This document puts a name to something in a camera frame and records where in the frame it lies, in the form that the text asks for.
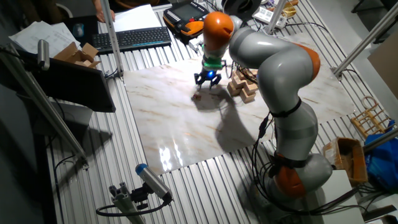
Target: blue cap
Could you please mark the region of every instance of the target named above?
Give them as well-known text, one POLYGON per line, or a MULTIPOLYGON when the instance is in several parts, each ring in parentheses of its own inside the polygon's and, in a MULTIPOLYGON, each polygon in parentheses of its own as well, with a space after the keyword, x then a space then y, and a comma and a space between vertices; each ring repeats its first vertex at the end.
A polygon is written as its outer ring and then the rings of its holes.
POLYGON ((146 167, 148 167, 147 164, 138 164, 136 166, 136 173, 139 175, 146 167))

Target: monitor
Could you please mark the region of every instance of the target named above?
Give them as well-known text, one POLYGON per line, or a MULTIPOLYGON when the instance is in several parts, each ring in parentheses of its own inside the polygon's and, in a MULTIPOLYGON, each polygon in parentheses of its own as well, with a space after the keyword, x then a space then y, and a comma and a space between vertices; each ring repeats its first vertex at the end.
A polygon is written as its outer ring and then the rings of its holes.
MULTIPOLYGON (((24 60, 37 63, 37 54, 18 50, 24 60)), ((102 71, 50 58, 47 71, 32 71, 47 96, 87 106, 97 112, 115 112, 102 71)))

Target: blue light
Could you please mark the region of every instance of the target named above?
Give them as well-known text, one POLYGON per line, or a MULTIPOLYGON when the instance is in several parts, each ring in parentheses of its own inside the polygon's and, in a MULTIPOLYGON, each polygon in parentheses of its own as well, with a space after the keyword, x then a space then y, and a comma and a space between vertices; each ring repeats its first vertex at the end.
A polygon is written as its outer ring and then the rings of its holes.
POLYGON ((209 72, 207 73, 207 77, 211 78, 211 77, 213 77, 213 76, 214 76, 214 71, 209 71, 209 72))

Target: blue bag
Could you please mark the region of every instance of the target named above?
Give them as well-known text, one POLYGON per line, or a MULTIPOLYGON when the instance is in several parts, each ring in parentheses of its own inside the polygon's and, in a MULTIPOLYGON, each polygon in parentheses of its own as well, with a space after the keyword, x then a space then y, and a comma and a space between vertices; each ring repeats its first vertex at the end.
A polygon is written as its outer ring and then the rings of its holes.
MULTIPOLYGON (((382 135, 369 135, 365 144, 382 135)), ((369 154, 365 155, 365 163, 368 176, 377 180, 391 193, 398 193, 398 139, 391 139, 373 149, 369 154)))

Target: cable bundle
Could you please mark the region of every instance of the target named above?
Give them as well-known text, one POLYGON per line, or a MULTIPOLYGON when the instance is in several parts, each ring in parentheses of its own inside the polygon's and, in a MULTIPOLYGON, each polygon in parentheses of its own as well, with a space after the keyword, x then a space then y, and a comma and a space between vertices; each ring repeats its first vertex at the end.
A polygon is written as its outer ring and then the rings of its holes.
POLYGON ((257 153, 258 153, 258 145, 259 145, 259 141, 260 138, 262 138, 264 136, 264 134, 266 133, 267 128, 271 125, 271 123, 274 121, 274 119, 272 118, 271 121, 268 123, 269 121, 269 115, 270 113, 268 113, 267 117, 264 118, 263 122, 260 125, 259 128, 259 136, 257 138, 257 141, 254 143, 253 145, 253 151, 251 154, 251 163, 252 163, 252 174, 254 177, 254 183, 258 189, 258 191, 260 192, 260 194, 267 199, 270 203, 274 204, 277 208, 281 209, 282 211, 291 213, 291 214, 295 214, 295 215, 327 215, 333 212, 338 212, 340 210, 345 210, 348 208, 354 208, 354 207, 359 207, 364 209, 367 212, 367 209, 364 208, 363 206, 360 205, 347 205, 347 206, 341 206, 340 208, 335 208, 337 206, 339 206, 339 204, 343 203, 345 200, 348 200, 349 198, 351 198, 352 196, 354 196, 356 193, 358 192, 363 192, 363 193, 374 193, 377 192, 376 189, 373 189, 371 187, 365 186, 365 185, 359 185, 355 188, 353 188, 352 190, 350 190, 349 192, 343 194, 342 196, 338 197, 337 199, 328 202, 322 206, 319 206, 318 208, 315 208, 313 210, 296 210, 293 208, 289 208, 286 207, 285 205, 283 205, 282 203, 278 202, 277 200, 275 200, 268 192, 265 186, 265 178, 266 178, 266 173, 268 173, 269 169, 272 168, 275 164, 273 164, 273 159, 272 156, 270 156, 270 154, 268 153, 268 151, 266 150, 266 154, 268 159, 270 160, 270 162, 265 163, 259 170, 257 169, 257 153))

